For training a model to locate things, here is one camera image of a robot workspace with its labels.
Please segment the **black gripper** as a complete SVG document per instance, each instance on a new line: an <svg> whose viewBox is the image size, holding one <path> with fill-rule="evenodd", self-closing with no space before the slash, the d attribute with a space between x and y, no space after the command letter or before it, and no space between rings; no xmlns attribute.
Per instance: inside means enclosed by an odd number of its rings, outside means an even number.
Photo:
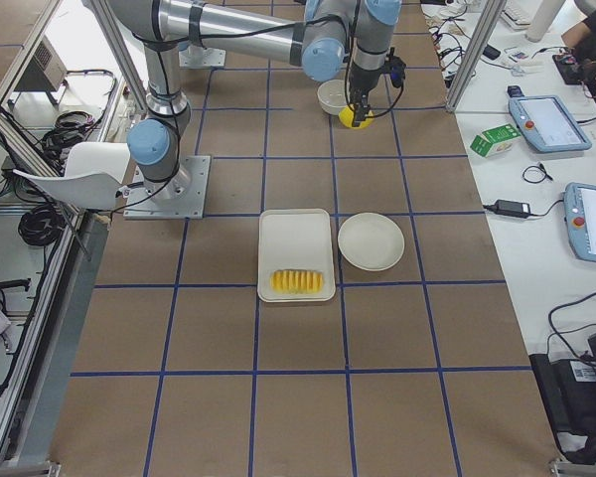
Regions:
<svg viewBox="0 0 596 477"><path fill-rule="evenodd" d="M347 74L347 106L353 110L353 127L364 128L372 122L369 96L383 76L398 90L396 99L386 110L390 112L399 102L405 86L406 64L395 53L395 47L374 53L356 47Z"/></svg>

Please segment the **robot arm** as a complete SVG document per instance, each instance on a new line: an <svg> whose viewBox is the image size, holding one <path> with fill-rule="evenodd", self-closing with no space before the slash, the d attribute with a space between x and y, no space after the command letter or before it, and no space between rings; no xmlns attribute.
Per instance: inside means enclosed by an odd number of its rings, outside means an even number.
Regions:
<svg viewBox="0 0 596 477"><path fill-rule="evenodd" d="M143 181L124 210L133 218L198 219L204 211L210 159L180 149L191 117L180 82L182 44L284 62L318 82L343 73L352 128L375 119L369 96L382 77L404 89L405 64L391 45L398 1L308 1L298 22L205 1L112 1L109 7L143 44L149 78L147 117L126 139Z"/></svg>

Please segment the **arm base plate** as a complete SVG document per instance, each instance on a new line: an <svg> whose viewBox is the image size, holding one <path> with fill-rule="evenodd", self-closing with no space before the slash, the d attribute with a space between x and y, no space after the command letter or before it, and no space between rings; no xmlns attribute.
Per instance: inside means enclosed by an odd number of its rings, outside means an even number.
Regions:
<svg viewBox="0 0 596 477"><path fill-rule="evenodd" d="M219 69L224 67L225 56L225 50L190 45L179 52L179 63L187 70Z"/></svg>
<svg viewBox="0 0 596 477"><path fill-rule="evenodd" d="M138 166L135 167L132 182L141 185L132 188L126 195L129 207L122 210L130 220L177 220L201 219L211 169L209 155L184 156L179 161L178 174L154 197L160 185L145 182Z"/></svg>

